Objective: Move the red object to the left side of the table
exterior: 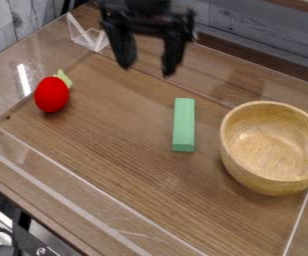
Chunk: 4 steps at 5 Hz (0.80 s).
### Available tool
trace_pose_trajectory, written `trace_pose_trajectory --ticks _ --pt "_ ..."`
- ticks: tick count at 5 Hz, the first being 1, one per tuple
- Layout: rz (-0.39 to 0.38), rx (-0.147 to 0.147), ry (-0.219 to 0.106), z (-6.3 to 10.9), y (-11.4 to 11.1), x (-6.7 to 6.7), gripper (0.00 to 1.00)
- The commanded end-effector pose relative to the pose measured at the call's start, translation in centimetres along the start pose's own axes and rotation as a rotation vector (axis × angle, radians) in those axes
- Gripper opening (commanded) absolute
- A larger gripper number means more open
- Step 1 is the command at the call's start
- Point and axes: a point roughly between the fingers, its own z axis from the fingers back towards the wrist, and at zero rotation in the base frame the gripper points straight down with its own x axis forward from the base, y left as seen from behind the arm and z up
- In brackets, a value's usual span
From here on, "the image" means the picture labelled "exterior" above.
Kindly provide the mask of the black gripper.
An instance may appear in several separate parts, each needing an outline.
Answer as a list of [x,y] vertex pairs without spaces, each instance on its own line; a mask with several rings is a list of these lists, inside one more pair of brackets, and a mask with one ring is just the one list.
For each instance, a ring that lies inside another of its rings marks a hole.
[[162,75],[174,75],[186,41],[196,40],[196,11],[189,7],[176,9],[172,0],[94,1],[118,65],[127,70],[137,60],[134,34],[149,35],[163,38]]

